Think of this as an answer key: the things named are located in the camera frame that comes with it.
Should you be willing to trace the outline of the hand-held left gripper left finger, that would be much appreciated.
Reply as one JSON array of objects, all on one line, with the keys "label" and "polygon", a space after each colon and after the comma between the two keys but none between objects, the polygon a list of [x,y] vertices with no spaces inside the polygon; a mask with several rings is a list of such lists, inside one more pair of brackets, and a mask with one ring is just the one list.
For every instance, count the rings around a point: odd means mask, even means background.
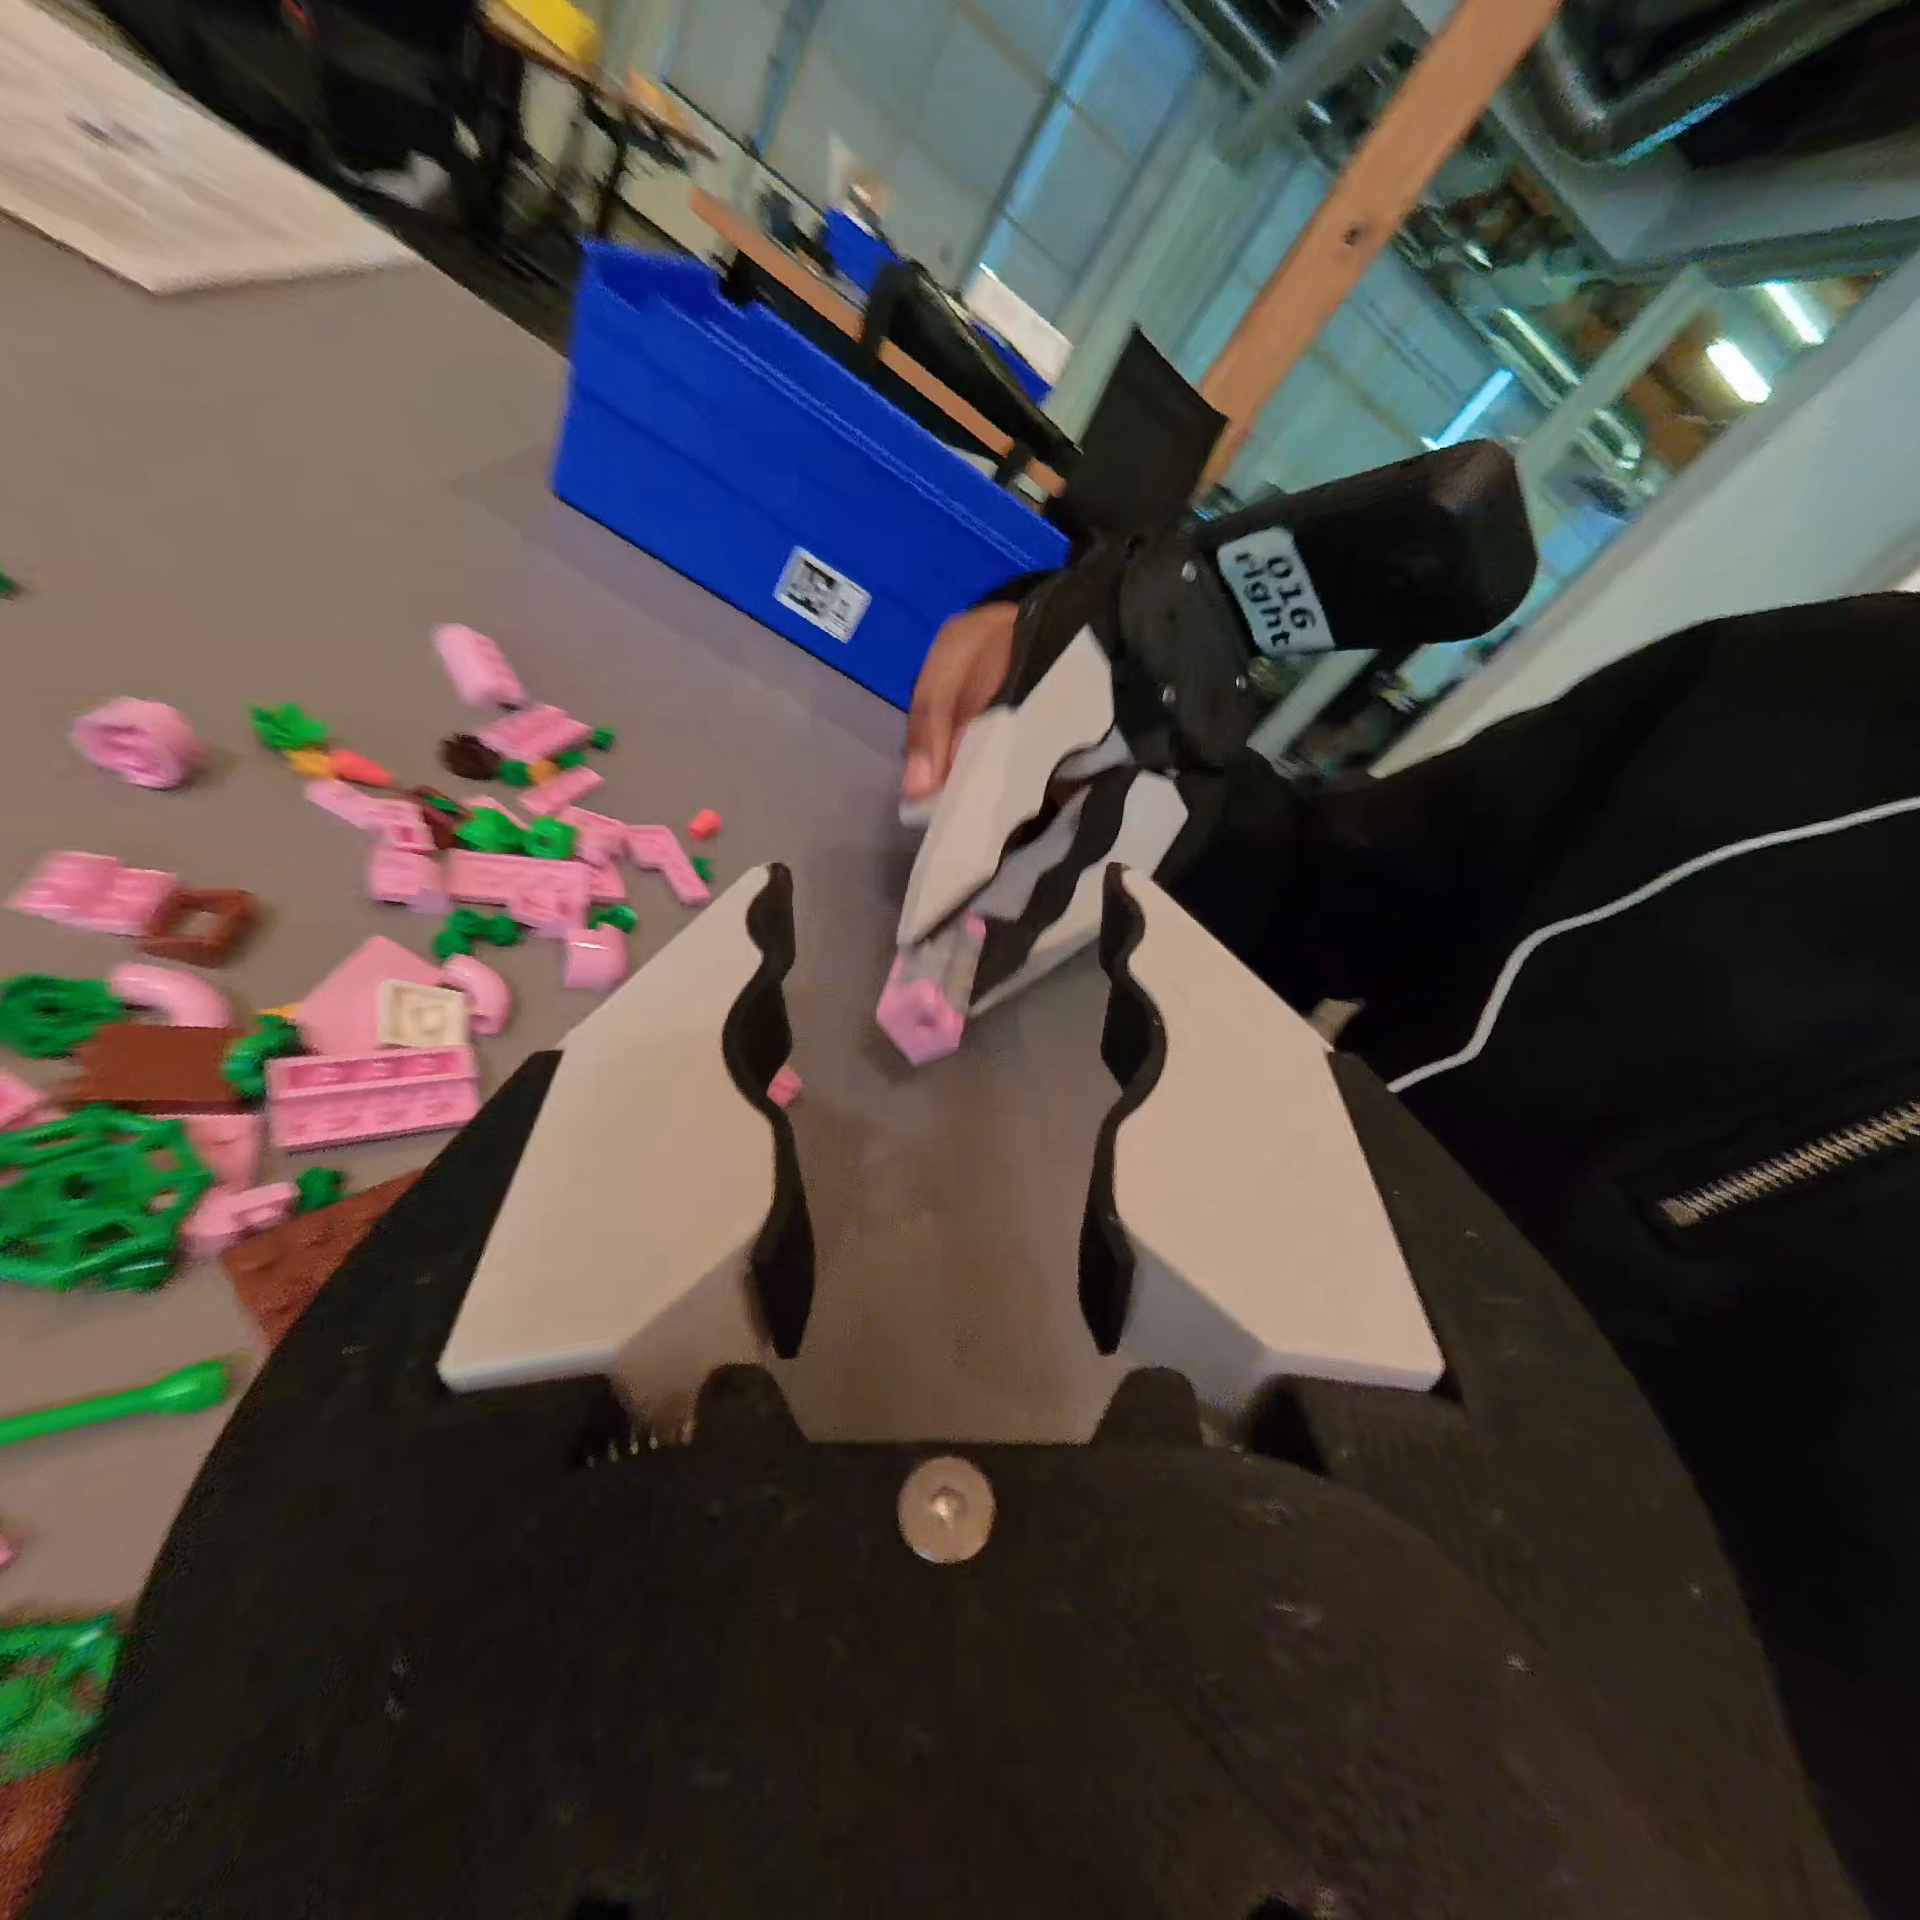
[{"label": "hand-held left gripper left finger", "polygon": [[446,1388],[701,1388],[800,1356],[813,1235],[788,1110],[794,876],[744,874],[560,1047],[438,1356]]}]

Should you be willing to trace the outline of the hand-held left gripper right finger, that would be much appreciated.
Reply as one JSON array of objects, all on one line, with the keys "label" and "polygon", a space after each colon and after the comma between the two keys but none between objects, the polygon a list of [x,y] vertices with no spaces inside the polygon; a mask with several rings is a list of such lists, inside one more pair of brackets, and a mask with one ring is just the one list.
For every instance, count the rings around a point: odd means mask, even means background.
[{"label": "hand-held left gripper right finger", "polygon": [[1445,1356],[1330,1047],[1136,869],[1106,869],[1096,946],[1096,1348],[1179,1374],[1205,1412],[1252,1412],[1285,1379],[1433,1389]]}]

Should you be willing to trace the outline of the pink brick with round hole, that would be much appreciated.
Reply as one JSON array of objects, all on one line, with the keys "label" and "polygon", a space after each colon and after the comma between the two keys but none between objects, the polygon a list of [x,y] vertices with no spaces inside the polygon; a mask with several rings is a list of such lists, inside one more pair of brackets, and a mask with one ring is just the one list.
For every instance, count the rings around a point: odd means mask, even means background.
[{"label": "pink brick with round hole", "polygon": [[876,1026],[897,1054],[926,1068],[950,1059],[970,1023],[972,963],[957,949],[901,949],[880,987]]}]

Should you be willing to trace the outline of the person's right forearm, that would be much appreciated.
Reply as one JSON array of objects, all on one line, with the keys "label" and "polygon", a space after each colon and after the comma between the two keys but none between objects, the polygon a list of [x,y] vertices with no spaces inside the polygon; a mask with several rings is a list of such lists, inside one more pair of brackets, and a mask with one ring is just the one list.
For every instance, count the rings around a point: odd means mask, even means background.
[{"label": "person's right forearm", "polygon": [[1349,1001],[1360,1052],[1403,1068],[1472,1030],[1501,858],[1467,753],[1306,782],[1241,750],[1196,798],[1158,885],[1273,994],[1302,1014]]}]

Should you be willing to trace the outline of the person's right hand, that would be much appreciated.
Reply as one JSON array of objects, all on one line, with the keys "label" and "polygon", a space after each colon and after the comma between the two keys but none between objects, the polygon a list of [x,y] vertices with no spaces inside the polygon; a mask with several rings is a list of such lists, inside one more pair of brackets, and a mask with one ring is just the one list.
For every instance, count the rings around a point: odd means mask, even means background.
[{"label": "person's right hand", "polygon": [[946,618],[910,697],[898,798],[934,799],[972,722],[1000,695],[1016,651],[1020,602],[1002,593]]}]

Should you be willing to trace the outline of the brown studded plate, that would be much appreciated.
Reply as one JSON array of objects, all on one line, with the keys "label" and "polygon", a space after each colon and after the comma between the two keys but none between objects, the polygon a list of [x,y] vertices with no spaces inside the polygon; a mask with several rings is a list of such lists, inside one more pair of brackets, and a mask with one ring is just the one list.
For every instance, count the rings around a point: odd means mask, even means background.
[{"label": "brown studded plate", "polygon": [[89,1775],[74,1757],[3,1782],[3,1918],[18,1918]]},{"label": "brown studded plate", "polygon": [[420,1180],[406,1170],[326,1207],[296,1214],[219,1254],[235,1300],[274,1350],[338,1267]]}]

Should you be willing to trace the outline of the wooden pillar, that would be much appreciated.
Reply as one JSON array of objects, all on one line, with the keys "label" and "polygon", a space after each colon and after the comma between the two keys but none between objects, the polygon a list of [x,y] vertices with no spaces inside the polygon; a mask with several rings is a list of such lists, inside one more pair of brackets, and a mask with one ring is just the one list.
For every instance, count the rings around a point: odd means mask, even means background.
[{"label": "wooden pillar", "polygon": [[1208,365],[1201,394],[1222,425],[1201,489],[1233,469],[1266,403],[1554,12],[1554,3],[1460,3],[1427,34],[1403,83]]}]

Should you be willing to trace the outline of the blue plastic bin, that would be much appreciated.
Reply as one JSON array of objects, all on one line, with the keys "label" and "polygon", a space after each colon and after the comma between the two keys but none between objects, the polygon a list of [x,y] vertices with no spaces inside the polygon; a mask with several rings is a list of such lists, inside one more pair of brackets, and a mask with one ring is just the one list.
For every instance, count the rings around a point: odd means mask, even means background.
[{"label": "blue plastic bin", "polygon": [[589,239],[553,493],[905,709],[933,635],[1068,563],[1017,493],[701,260]]}]

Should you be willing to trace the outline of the brown flat toy tile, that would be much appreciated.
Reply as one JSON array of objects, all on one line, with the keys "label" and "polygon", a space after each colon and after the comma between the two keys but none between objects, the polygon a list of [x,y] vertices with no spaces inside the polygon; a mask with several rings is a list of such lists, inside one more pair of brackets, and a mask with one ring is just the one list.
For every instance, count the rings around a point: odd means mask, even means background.
[{"label": "brown flat toy tile", "polygon": [[235,1114],[251,1094],[224,1074],[224,1059],[245,1037],[219,1023],[105,1023],[70,1054],[59,1097],[126,1114]]}]

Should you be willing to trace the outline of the brown hollow box brick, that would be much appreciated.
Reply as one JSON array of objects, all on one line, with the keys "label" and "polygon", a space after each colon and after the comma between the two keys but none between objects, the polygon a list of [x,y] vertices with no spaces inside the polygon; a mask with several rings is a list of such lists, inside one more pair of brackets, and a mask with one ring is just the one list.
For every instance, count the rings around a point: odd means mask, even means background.
[{"label": "brown hollow box brick", "polygon": [[150,911],[138,946],[160,963],[221,970],[258,923],[261,901],[251,892],[181,885]]}]

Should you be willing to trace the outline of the wooden office desk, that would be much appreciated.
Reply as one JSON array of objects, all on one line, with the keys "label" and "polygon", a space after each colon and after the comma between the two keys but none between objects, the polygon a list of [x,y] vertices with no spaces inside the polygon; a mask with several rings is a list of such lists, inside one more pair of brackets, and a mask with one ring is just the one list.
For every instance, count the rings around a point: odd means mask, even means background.
[{"label": "wooden office desk", "polygon": [[[725,275],[739,278],[736,269],[747,268],[753,285],[768,283],[784,289],[788,298],[798,300],[820,322],[859,346],[861,314],[835,291],[830,277],[810,268],[806,260],[782,246],[765,231],[754,228],[745,215],[715,199],[701,186],[689,190],[689,213],[715,235],[725,254]],[[1044,497],[1065,492],[1065,479],[1051,466],[1033,453],[1020,455],[1012,436],[898,346],[880,342],[876,354],[876,365],[888,369],[892,378],[940,409],[940,413],[972,435],[987,453],[1000,455],[1002,465],[1012,465],[1008,473],[1024,473]]]}]

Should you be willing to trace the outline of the long green toy stem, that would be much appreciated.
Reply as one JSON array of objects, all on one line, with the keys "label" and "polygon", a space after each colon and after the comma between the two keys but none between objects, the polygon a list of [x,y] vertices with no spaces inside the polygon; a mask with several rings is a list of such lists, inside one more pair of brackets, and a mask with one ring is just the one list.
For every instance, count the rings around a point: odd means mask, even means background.
[{"label": "long green toy stem", "polygon": [[195,1415],[226,1404],[234,1386],[229,1361],[196,1361],[149,1382],[22,1407],[3,1415],[3,1449],[115,1425]]}]

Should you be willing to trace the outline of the small blue storage bin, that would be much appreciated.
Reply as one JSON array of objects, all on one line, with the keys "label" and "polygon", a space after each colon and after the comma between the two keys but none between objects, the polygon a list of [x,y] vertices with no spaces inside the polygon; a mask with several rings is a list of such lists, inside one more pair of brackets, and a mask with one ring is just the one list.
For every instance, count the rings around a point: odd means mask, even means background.
[{"label": "small blue storage bin", "polygon": [[[885,237],[842,207],[822,215],[820,246],[830,260],[830,277],[861,298],[874,293],[883,269],[898,263]],[[1020,391],[1033,403],[1044,403],[1068,365],[1069,338],[987,268],[974,271],[960,311],[968,330],[1006,365]]]}]

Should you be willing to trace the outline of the printed paper sheet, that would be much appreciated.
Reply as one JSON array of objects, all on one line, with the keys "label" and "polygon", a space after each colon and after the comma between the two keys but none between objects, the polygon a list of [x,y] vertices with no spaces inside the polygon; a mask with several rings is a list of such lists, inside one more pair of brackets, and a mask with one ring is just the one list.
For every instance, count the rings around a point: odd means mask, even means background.
[{"label": "printed paper sheet", "polygon": [[20,3],[3,5],[3,213],[155,298],[416,263],[320,183]]}]

